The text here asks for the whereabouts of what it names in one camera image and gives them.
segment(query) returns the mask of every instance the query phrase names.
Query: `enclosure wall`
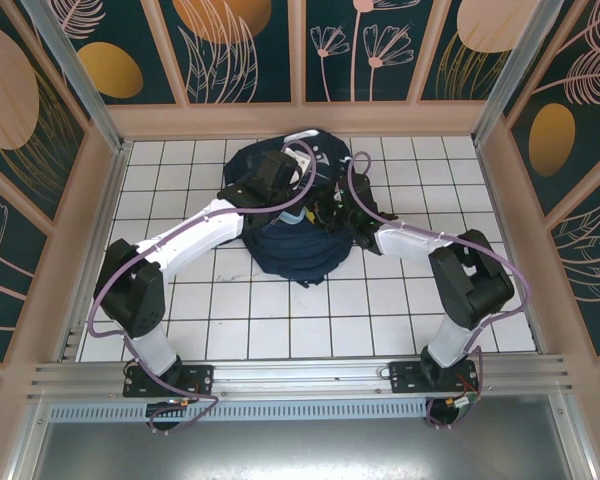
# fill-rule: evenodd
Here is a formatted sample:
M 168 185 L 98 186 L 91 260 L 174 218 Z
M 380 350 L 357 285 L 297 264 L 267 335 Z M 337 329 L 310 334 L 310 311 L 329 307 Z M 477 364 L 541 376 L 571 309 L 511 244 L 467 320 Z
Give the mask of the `enclosure wall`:
M 569 7 L 482 153 L 600 453 L 600 0 Z
M 0 2 L 0 471 L 34 365 L 53 360 L 111 160 L 18 10 Z

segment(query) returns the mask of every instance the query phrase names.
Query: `dark teal wallpaper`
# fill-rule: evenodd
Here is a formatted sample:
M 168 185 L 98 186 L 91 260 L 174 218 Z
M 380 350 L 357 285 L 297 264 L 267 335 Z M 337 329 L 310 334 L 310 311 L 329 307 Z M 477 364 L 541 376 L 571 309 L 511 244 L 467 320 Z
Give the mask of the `dark teal wallpaper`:
M 600 0 L 580 15 L 511 131 L 545 213 L 600 161 Z
M 0 196 L 0 362 L 4 360 L 47 238 Z
M 552 235 L 600 355 L 600 186 L 553 229 Z
M 0 8 L 0 172 L 53 219 L 83 137 Z
M 572 6 L 573 6 L 573 0 L 564 0 L 562 7 L 560 7 L 560 12 L 558 13 L 558 16 L 556 17 L 556 21 L 553 22 L 553 25 L 551 26 L 547 35 L 544 37 L 544 41 L 542 42 L 542 45 L 540 45 L 540 48 L 538 49 L 538 52 L 536 53 L 535 58 L 529 64 L 527 71 L 525 72 L 524 76 L 520 79 L 520 83 L 518 84 L 515 91 L 513 92 L 513 95 L 511 95 L 509 102 L 504 107 L 504 115 L 505 116 L 509 115 L 509 112 L 511 111 L 513 106 L 518 101 L 518 98 L 520 97 L 520 94 L 522 93 L 522 90 L 524 89 L 524 87 L 526 85 L 527 78 L 529 77 L 531 72 L 533 72 L 536 69 L 536 67 L 538 66 L 538 63 L 540 62 L 540 59 L 544 55 L 544 52 L 547 50 L 547 47 L 553 40 L 553 37 L 556 34 L 556 30 L 558 30 L 558 28 L 560 28 L 560 24 L 562 24 L 564 17 L 567 15 L 567 13 L 569 13 L 569 9 Z
M 307 0 L 307 102 L 406 100 L 431 2 L 369 3 Z
M 485 100 L 535 2 L 451 0 L 422 100 Z
M 291 101 L 287 0 L 160 7 L 191 103 Z

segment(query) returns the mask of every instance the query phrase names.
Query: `grout line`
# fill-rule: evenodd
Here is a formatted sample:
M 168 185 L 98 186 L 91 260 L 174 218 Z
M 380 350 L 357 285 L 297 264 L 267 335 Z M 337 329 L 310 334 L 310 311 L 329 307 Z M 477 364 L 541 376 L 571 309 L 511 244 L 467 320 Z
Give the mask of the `grout line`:
M 160 152 L 160 161 L 162 162 L 162 155 L 164 154 L 164 145 L 165 142 L 162 142 L 162 151 Z M 153 202 L 156 198 L 156 191 L 158 188 L 158 176 L 156 175 L 156 190 L 153 191 L 153 196 L 151 197 L 151 206 L 149 207 L 149 218 L 147 218 L 147 229 L 144 232 L 144 238 L 147 238 L 149 235 L 149 224 L 151 223 L 151 214 L 153 213 Z
M 213 268 L 211 269 L 211 278 L 213 279 L 216 274 L 216 254 L 218 252 L 214 250 L 213 252 Z M 204 359 L 208 360 L 209 354 L 209 332 L 211 331 L 211 307 L 213 306 L 213 282 L 211 282 L 211 290 L 209 292 L 209 319 L 207 320 L 209 323 L 207 325 L 207 341 L 204 346 Z
M 191 185 L 191 176 L 193 175 L 193 156 L 196 153 L 196 143 L 198 143 L 198 142 L 193 142 L 193 150 L 191 150 L 191 165 L 189 165 L 189 181 L 187 182 L 187 187 L 189 187 Z M 189 203 L 189 192 L 190 191 L 191 190 L 189 188 L 187 188 L 187 195 L 184 198 L 184 218 L 187 218 L 187 205 Z
M 329 284 L 331 280 L 329 280 L 329 276 L 327 275 L 327 307 L 328 307 L 328 315 L 329 315 L 329 343 L 331 345 L 331 356 L 333 357 L 333 328 L 331 326 L 331 289 Z
M 369 279 L 367 278 L 367 266 L 364 260 L 364 250 L 360 249 L 362 255 L 362 270 L 364 271 L 364 288 L 367 292 L 367 309 L 369 311 L 369 331 L 371 332 L 371 356 L 376 356 L 376 342 L 373 337 L 373 322 L 371 321 L 371 298 L 369 298 Z
M 249 359 L 249 347 L 251 345 L 251 296 L 253 295 L 253 257 L 249 262 L 249 307 L 247 310 L 247 360 Z

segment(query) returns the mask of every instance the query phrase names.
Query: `vented metal strip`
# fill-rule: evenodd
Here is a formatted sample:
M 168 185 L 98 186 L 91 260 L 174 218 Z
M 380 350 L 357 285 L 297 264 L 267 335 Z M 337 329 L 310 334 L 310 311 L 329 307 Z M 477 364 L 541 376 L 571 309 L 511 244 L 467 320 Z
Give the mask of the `vented metal strip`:
M 167 412 L 156 421 L 188 420 L 204 408 L 190 405 L 186 412 Z M 133 423 L 146 422 L 147 404 L 57 404 L 50 423 Z M 362 418 L 424 417 L 424 398 L 379 399 L 374 401 L 280 401 L 220 403 L 202 418 L 204 421 L 259 420 L 355 420 Z

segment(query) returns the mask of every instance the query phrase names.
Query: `metal base plate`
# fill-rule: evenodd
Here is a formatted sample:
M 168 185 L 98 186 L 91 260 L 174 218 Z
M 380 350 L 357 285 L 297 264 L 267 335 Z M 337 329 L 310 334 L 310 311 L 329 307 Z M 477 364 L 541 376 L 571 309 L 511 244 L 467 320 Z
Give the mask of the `metal base plate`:
M 210 395 L 212 385 L 213 366 L 185 365 L 182 367 L 180 378 L 174 387 L 192 394 Z M 127 368 L 122 396 L 126 398 L 178 397 L 176 393 L 157 385 L 139 366 Z
M 462 393 L 465 385 L 458 375 L 478 390 L 476 366 L 471 360 L 463 360 L 444 369 L 436 386 L 432 386 L 422 373 L 419 360 L 389 364 L 389 379 L 393 393 Z

